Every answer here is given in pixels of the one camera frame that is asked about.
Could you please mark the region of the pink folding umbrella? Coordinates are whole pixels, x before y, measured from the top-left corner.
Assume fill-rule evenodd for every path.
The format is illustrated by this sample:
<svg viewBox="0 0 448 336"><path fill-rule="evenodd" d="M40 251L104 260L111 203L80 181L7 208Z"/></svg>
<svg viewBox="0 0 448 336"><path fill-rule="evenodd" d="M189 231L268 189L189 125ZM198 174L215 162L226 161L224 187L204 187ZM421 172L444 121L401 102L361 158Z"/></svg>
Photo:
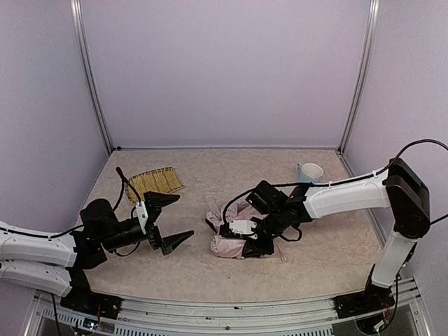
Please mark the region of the pink folding umbrella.
<svg viewBox="0 0 448 336"><path fill-rule="evenodd" d="M224 237L220 233L220 228L224 224L223 210L225 206L219 206L211 195L205 196L204 199L209 207L204 220L215 232L210 247L215 256L238 260L246 258L268 258L270 256L269 253L255 246L255 243L259 242L260 238L252 239L249 237L248 239L240 239L234 236ZM240 220L249 221L252 217L262 220L265 215L260 215L249 203L240 200L229 206L225 217L230 222Z"/></svg>

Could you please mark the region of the light blue ceramic mug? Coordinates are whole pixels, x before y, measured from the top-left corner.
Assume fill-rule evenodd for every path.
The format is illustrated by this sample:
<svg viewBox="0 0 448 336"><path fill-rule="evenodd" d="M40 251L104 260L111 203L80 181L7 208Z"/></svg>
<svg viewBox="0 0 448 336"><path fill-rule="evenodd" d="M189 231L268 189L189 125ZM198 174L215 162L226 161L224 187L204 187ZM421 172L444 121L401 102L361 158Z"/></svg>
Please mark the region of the light blue ceramic mug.
<svg viewBox="0 0 448 336"><path fill-rule="evenodd" d="M301 183L319 183L324 170L317 164L306 162L297 164L297 177Z"/></svg>

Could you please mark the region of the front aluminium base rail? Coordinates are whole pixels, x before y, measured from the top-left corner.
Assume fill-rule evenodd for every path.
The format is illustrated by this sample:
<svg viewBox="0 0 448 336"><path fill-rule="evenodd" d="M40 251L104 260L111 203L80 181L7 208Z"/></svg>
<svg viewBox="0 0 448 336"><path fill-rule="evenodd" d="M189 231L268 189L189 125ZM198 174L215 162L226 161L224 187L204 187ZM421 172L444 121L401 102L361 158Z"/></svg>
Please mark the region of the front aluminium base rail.
<svg viewBox="0 0 448 336"><path fill-rule="evenodd" d="M359 335L361 323L394 317L384 335L433 335L415 280L401 279L390 309L341 318L332 296L245 303L124 297L116 318L54 306L46 293L31 301L23 335Z"/></svg>

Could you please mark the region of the right rear aluminium corner post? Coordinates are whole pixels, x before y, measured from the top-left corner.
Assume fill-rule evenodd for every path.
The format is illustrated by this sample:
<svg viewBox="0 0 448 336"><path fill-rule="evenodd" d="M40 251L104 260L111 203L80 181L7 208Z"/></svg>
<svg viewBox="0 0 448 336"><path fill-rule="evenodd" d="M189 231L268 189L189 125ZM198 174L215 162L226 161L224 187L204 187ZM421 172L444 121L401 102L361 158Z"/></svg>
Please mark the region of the right rear aluminium corner post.
<svg viewBox="0 0 448 336"><path fill-rule="evenodd" d="M351 103L349 107L349 114L346 119L344 130L342 133L342 138L339 142L338 152L341 156L344 156L347 152L349 146L350 138L353 134L354 127L356 124L356 119L358 116L359 108L361 105L361 100L363 97L363 91L365 88L365 83L368 77L368 70L370 65L370 58L373 50L373 45L375 41L375 33L377 30L377 22L379 17L380 0L371 0L368 16L367 16L367 26L365 30L363 48L360 58L360 64L358 68L358 73L356 77L355 87L353 95L351 98Z"/></svg>

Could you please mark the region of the woven bamboo tray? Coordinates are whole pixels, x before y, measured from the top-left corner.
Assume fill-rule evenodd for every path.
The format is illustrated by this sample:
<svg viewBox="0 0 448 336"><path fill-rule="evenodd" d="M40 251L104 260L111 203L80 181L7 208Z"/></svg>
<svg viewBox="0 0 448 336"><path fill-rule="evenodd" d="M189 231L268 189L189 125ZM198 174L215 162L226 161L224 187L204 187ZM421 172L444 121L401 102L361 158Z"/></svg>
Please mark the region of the woven bamboo tray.
<svg viewBox="0 0 448 336"><path fill-rule="evenodd" d="M129 179L129 183L133 188L126 185L125 194L133 204L139 201L134 191L141 200L144 200L144 193L171 194L183 187L173 167L163 167L137 174Z"/></svg>

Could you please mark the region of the aluminium corner post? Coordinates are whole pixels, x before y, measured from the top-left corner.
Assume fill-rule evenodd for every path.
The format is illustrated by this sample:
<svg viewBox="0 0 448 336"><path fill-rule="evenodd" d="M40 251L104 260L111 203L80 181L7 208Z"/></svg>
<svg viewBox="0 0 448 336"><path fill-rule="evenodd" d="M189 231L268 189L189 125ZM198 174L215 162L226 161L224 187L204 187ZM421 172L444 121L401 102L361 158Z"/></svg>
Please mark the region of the aluminium corner post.
<svg viewBox="0 0 448 336"><path fill-rule="evenodd" d="M379 17L380 0L371 0L368 16L367 16L367 26L365 30L363 48L360 58L360 64L358 68L358 73L356 77L355 87L353 95L351 98L351 103L349 107L349 114L346 119L344 130L342 133L342 138L339 142L338 152L341 156L344 156L347 152L349 146L350 138L353 134L354 127L356 124L356 119L358 116L359 108L361 105L361 100L363 97L363 91L365 88L365 83L368 77L368 70L370 65L370 58L373 50L373 45L375 41L375 33L377 30L377 22Z"/></svg>
<svg viewBox="0 0 448 336"><path fill-rule="evenodd" d="M108 130L106 119L102 111L102 105L99 99L97 85L95 83L94 71L90 61L90 54L88 50L88 40L83 21L83 12L80 0L70 0L71 16L73 20L73 27L76 35L78 49L80 53L80 60L83 68L87 91L93 108L94 118L97 123L100 137L104 145L105 151L110 156L114 150L111 135Z"/></svg>

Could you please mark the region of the left rear aluminium corner post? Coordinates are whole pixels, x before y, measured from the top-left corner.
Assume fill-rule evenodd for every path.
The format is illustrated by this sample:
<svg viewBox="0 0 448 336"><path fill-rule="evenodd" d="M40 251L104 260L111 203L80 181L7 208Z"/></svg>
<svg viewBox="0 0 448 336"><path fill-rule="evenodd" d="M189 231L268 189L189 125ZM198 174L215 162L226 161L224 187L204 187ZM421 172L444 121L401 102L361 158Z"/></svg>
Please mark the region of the left rear aluminium corner post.
<svg viewBox="0 0 448 336"><path fill-rule="evenodd" d="M114 150L111 135L108 130L106 119L102 111L102 105L99 99L97 85L95 83L94 71L90 61L90 54L88 50L88 40L83 21L83 12L80 0L70 0L71 16L73 20L73 27L76 35L78 49L80 53L80 60L83 68L87 91L93 108L94 118L97 123L100 137L104 145L105 151L110 156Z"/></svg>

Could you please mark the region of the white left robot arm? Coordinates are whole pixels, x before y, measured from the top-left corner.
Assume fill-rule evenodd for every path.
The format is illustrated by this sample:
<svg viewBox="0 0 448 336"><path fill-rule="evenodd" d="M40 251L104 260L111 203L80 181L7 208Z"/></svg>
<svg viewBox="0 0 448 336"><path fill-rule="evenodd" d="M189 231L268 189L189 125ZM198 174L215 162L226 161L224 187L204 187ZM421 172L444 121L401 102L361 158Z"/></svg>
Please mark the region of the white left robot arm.
<svg viewBox="0 0 448 336"><path fill-rule="evenodd" d="M105 263L118 249L148 242L163 255L193 236L192 230L162 237L155 224L162 208L178 195L147 192L126 220L118 220L111 203L99 198L81 212L81 225L66 232L22 230L1 224L1 279L66 298L90 293L85 271Z"/></svg>

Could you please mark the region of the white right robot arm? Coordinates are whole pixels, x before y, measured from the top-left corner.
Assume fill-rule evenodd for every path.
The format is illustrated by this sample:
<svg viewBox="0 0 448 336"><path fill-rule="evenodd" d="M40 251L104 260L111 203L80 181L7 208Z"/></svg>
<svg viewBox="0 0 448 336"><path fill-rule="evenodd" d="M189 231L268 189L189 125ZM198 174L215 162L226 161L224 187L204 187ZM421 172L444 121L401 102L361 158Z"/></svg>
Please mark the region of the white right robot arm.
<svg viewBox="0 0 448 336"><path fill-rule="evenodd" d="M262 254L273 252L273 239L286 228L348 211L390 208L395 223L370 284L389 288L418 239L430 227L429 190L400 158L370 174L324 184L296 183L286 195L261 181L246 201L264 217L233 221L231 232L255 242Z"/></svg>

